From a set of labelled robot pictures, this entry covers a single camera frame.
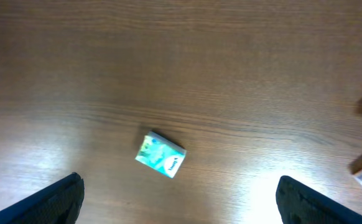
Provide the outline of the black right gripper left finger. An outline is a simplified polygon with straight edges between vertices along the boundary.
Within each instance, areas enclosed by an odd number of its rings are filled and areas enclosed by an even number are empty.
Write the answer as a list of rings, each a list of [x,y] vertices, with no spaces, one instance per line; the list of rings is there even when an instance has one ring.
[[[74,172],[1,210],[0,224],[75,224],[84,196],[84,180]]]

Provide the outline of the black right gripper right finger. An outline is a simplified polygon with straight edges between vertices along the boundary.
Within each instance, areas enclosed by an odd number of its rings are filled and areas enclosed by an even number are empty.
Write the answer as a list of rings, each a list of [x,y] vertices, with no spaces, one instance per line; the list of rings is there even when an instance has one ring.
[[[283,175],[276,204],[284,224],[362,224],[362,215]]]

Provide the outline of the teal tissue pack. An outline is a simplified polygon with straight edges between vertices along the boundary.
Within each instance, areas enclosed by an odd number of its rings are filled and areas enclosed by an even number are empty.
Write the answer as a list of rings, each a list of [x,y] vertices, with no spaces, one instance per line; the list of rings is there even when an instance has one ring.
[[[140,146],[135,160],[157,172],[174,178],[187,151],[163,136],[149,131]]]

